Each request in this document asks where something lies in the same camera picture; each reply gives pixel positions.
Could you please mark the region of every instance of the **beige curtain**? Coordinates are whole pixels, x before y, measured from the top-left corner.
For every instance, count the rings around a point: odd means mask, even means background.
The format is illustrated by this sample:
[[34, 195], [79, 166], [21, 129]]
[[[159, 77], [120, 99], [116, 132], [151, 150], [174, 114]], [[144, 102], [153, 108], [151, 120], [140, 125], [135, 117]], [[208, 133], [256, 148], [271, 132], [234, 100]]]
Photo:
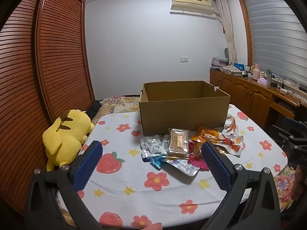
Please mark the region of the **beige curtain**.
[[217, 8], [222, 19], [223, 27], [225, 30], [228, 52], [229, 52], [229, 64], [233, 65], [237, 63], [237, 52], [235, 50], [234, 37], [233, 37], [233, 27], [230, 15], [230, 9], [227, 0], [215, 0]]

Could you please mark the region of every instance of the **wooden window frame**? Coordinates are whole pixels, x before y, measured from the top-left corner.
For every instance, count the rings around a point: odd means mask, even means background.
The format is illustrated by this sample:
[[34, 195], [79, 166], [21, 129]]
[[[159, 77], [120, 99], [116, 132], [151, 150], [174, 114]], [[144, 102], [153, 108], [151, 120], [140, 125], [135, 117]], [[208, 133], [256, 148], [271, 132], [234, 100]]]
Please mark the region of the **wooden window frame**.
[[247, 47], [248, 47], [248, 66], [251, 67], [253, 65], [253, 42], [251, 38], [251, 25], [250, 25], [248, 9], [246, 7], [245, 0], [239, 0], [239, 2], [241, 5], [244, 24], [245, 24], [246, 42], [247, 42]]

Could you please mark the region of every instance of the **wooden desk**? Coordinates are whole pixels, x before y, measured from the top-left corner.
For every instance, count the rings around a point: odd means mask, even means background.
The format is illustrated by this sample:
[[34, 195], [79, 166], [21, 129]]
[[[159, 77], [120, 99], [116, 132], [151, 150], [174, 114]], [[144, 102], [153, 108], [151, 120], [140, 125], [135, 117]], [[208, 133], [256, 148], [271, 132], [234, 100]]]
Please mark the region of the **wooden desk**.
[[231, 96], [230, 102], [250, 117], [260, 127], [268, 122], [270, 108], [290, 118], [296, 108], [306, 105], [278, 88], [266, 87], [251, 78], [235, 77], [220, 71], [210, 70], [210, 83]]

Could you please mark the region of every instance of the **white wall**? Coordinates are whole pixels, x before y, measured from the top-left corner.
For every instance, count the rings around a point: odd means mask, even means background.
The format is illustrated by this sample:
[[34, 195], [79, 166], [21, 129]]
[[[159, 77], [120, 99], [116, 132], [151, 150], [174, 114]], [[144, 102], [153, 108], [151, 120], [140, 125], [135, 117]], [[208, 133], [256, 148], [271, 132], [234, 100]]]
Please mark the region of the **white wall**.
[[[98, 0], [86, 4], [85, 34], [95, 98], [139, 94], [142, 84], [206, 80], [224, 57], [222, 25], [212, 17], [170, 14], [171, 0]], [[188, 63], [180, 63], [188, 57]]]
[[235, 49], [237, 51], [238, 63], [247, 65], [248, 47], [243, 13], [239, 0], [227, 0], [230, 8], [233, 24]]

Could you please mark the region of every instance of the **window blind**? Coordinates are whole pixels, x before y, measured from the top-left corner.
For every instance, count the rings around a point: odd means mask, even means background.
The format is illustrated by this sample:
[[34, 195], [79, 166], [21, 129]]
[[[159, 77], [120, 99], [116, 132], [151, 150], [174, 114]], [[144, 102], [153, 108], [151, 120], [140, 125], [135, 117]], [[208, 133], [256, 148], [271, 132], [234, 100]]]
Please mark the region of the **window blind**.
[[245, 0], [253, 62], [307, 85], [307, 34], [284, 0]]

